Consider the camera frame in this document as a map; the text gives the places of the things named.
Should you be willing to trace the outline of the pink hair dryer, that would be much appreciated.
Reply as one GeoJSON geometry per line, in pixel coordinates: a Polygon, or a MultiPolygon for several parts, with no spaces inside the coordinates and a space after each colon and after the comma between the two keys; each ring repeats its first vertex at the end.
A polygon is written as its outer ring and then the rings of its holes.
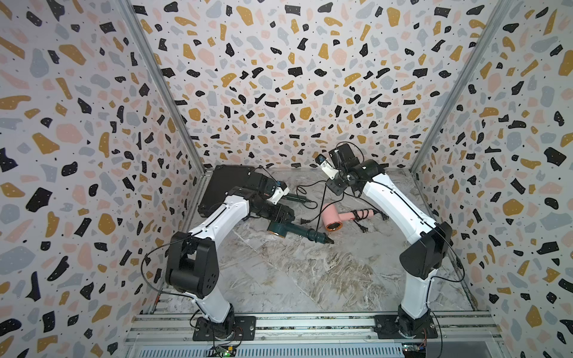
{"type": "Polygon", "coordinates": [[[375,215],[372,209],[352,210],[350,212],[339,213],[337,208],[332,205],[325,207],[321,213],[322,224],[326,231],[338,231],[343,227],[344,222],[358,223],[364,219],[371,218],[375,215]]]}

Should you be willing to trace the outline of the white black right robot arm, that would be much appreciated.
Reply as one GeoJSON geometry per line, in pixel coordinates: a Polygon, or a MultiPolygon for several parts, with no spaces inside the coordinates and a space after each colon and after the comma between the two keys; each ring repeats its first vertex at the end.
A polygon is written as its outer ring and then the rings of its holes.
{"type": "Polygon", "coordinates": [[[451,226],[436,222],[416,207],[381,164],[370,159],[360,161],[348,143],[337,146],[328,155],[317,155],[315,161],[328,176],[331,192],[342,195],[349,188],[365,196],[398,226],[408,242],[399,255],[406,272],[401,304],[395,316],[377,318],[375,332],[381,338],[437,338],[437,320],[433,319],[428,299],[431,283],[452,247],[451,226]]]}

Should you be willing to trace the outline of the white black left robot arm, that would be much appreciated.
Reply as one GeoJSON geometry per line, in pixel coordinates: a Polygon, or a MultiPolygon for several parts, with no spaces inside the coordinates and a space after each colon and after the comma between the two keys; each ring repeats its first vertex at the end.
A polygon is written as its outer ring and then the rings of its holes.
{"type": "Polygon", "coordinates": [[[198,207],[204,222],[188,233],[175,233],[168,250],[166,282],[194,300],[202,314],[198,329],[208,329],[218,339],[234,333],[234,307],[218,287],[217,249],[249,216],[291,223],[293,210],[279,202],[287,194],[285,182],[254,170],[233,166],[213,173],[198,207]]]}

